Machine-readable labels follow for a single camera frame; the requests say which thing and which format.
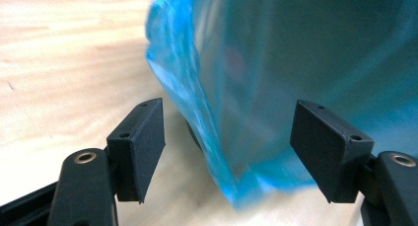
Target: plastic bag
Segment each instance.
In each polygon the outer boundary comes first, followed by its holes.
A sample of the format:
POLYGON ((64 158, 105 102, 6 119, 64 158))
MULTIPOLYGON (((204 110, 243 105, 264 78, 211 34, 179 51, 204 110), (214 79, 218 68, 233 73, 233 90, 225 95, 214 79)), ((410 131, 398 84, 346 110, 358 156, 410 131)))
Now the plastic bag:
POLYGON ((418 0, 156 0, 147 59, 235 207, 313 180, 296 100, 418 155, 418 0))

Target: wooden surface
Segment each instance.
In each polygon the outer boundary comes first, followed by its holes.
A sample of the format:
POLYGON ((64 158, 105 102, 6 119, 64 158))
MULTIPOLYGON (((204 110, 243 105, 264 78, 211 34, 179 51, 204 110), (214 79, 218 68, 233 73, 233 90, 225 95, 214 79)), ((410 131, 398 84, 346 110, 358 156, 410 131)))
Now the wooden surface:
POLYGON ((358 205, 316 188, 236 212, 144 58, 152 0, 0 0, 0 205, 55 182, 62 161, 105 138, 137 104, 163 97, 166 149, 144 205, 120 225, 353 225, 358 205))

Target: blue plastic bag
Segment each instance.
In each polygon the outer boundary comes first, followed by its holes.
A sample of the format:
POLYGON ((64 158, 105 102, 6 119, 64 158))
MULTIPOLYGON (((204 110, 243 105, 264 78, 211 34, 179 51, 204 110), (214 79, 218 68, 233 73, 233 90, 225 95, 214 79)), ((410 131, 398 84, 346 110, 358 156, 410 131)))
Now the blue plastic bag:
POLYGON ((296 100, 418 155, 418 0, 156 0, 147 59, 235 207, 313 180, 296 100))

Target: black plastic bracket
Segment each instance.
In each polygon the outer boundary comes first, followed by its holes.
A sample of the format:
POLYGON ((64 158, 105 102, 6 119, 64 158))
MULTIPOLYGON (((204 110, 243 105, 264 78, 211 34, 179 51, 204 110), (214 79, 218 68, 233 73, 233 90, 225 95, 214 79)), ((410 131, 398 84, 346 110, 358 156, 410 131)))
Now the black plastic bracket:
POLYGON ((328 201, 364 196, 366 226, 418 225, 418 160, 371 154, 374 141, 323 106, 298 101, 291 145, 328 201))
POLYGON ((144 202, 163 148, 163 100, 141 103, 107 138, 78 151, 59 181, 0 207, 0 225, 117 225, 114 195, 144 202))
POLYGON ((328 202, 356 200, 357 169, 374 141, 324 106, 298 101, 290 143, 328 202))

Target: metal screw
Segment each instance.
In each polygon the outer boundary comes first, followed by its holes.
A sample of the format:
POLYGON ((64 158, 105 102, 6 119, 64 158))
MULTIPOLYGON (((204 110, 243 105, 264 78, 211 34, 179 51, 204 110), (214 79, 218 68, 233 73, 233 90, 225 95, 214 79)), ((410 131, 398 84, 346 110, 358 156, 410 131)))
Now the metal screw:
POLYGON ((96 156, 94 152, 81 153, 74 159, 74 162, 76 164, 86 164, 96 159, 96 156))
POLYGON ((391 154, 390 157, 396 164, 403 165, 405 167, 412 168, 417 165, 413 159, 405 155, 391 154))

